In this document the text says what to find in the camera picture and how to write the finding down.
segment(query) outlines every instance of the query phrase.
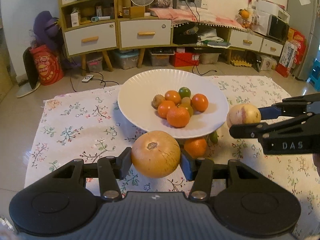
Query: yellow egg tray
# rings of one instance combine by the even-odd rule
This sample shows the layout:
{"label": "yellow egg tray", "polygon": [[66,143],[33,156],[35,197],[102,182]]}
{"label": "yellow egg tray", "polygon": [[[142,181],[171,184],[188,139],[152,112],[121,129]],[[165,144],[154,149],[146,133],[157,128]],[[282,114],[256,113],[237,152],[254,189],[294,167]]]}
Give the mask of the yellow egg tray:
{"label": "yellow egg tray", "polygon": [[231,63],[233,66],[236,66],[236,67],[240,67],[240,66],[252,67],[252,64],[243,60],[231,60]]}

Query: refrigerator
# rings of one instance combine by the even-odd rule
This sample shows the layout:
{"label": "refrigerator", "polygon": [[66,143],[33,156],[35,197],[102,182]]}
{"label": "refrigerator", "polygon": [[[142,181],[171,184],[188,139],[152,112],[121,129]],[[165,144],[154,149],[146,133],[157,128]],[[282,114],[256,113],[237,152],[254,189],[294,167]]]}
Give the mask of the refrigerator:
{"label": "refrigerator", "polygon": [[299,0],[288,0],[287,11],[290,14],[289,26],[301,32],[307,41],[307,49],[301,64],[293,70],[293,76],[307,80],[316,59],[320,43],[320,18],[317,13],[319,0],[301,5]]}

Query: white bowl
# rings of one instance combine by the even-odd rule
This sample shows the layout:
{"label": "white bowl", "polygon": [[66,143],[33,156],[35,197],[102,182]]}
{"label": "white bowl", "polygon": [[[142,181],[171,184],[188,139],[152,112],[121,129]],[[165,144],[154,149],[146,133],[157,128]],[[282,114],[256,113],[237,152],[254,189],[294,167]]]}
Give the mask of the white bowl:
{"label": "white bowl", "polygon": [[[155,95],[168,90],[179,91],[181,87],[191,90],[191,97],[204,94],[209,106],[203,113],[195,112],[183,128],[170,126],[158,116],[151,105]],[[175,69],[145,71],[128,79],[120,88],[118,104],[122,114],[144,131],[165,131],[176,139],[204,136],[217,130],[226,121],[229,104],[220,89],[208,79]]]}

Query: drawer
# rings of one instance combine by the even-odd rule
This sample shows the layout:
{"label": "drawer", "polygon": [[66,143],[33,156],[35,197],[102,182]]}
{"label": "drawer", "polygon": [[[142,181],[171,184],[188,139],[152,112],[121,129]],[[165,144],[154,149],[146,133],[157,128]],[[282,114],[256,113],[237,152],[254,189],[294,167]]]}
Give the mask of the drawer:
{"label": "drawer", "polygon": [[171,20],[120,22],[121,47],[169,45]]}
{"label": "drawer", "polygon": [[260,51],[263,38],[244,33],[241,31],[232,30],[230,36],[230,43],[232,47],[250,49]]}
{"label": "drawer", "polygon": [[280,56],[283,49],[283,45],[276,43],[274,41],[270,41],[267,39],[263,39],[261,52],[274,55],[274,56]]}
{"label": "drawer", "polygon": [[65,32],[64,35],[70,56],[117,46],[116,24],[114,22],[83,27]]}

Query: floral pattern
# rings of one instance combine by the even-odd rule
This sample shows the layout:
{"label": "floral pattern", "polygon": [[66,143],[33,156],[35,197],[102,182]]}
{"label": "floral pattern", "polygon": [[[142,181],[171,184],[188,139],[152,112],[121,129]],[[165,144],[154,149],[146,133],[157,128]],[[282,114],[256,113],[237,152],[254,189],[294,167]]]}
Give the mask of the floral pattern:
{"label": "floral pattern", "polygon": [[[290,97],[267,77],[204,78],[220,88],[230,105],[251,103],[265,107]],[[66,94],[45,102],[31,150],[25,186],[75,158],[93,163],[104,156],[119,156],[145,133],[122,115],[117,102],[119,89],[120,86],[105,87]],[[268,123],[284,119],[280,117]],[[301,217],[293,231],[298,239],[320,232],[320,178],[312,155],[267,156],[256,139],[233,139],[226,124],[217,133],[218,143],[209,142],[207,151],[215,163],[225,164],[229,159],[238,159],[294,194],[302,207]],[[87,189],[99,195],[98,180],[87,178],[86,181]],[[184,191],[188,195],[193,182],[186,181],[179,166],[162,179],[147,178],[132,166],[118,184],[123,196],[127,191]],[[217,195],[224,188],[223,180],[213,180],[211,194]]]}

